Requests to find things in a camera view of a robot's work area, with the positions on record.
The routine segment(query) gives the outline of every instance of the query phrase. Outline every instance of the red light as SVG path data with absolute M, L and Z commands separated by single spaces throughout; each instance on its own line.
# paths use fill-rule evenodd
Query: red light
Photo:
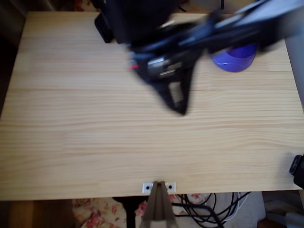
M 137 69 L 139 68 L 139 65 L 132 65 L 132 66 L 129 66 L 129 69 L 130 70 L 134 70 L 134 69 Z

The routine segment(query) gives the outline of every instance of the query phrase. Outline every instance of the blurry robot arm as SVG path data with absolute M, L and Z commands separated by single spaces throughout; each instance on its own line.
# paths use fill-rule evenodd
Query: blurry robot arm
M 95 24 L 105 42 L 113 38 L 132 52 L 131 68 L 154 88 L 172 110 L 185 115 L 196 61 L 206 49 L 257 43 L 266 47 L 293 35 L 303 20 L 303 0 L 260 0 L 224 19 L 211 13 L 204 22 L 161 28 L 174 11 L 174 0 L 110 0 Z

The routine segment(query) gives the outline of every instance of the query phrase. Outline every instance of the white metal plate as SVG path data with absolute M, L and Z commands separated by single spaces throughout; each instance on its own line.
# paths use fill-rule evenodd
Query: white metal plate
M 154 184 L 153 182 L 142 183 L 142 192 L 151 193 L 153 184 Z M 165 185 L 166 185 L 168 193 L 176 192 L 176 183 L 175 182 L 166 182 Z

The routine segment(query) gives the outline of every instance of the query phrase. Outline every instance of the wooden table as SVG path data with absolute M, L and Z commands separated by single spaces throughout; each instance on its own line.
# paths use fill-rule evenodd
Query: wooden table
M 202 57 L 180 117 L 96 16 L 28 14 L 0 122 L 0 200 L 141 195 L 155 180 L 178 193 L 298 189 L 304 115 L 283 43 L 241 73 Z

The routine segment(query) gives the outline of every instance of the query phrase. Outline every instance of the blue cup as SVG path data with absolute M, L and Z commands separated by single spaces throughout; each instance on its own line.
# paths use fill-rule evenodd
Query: blue cup
M 229 72 L 247 69 L 253 62 L 257 52 L 257 44 L 249 44 L 214 56 L 213 62 Z

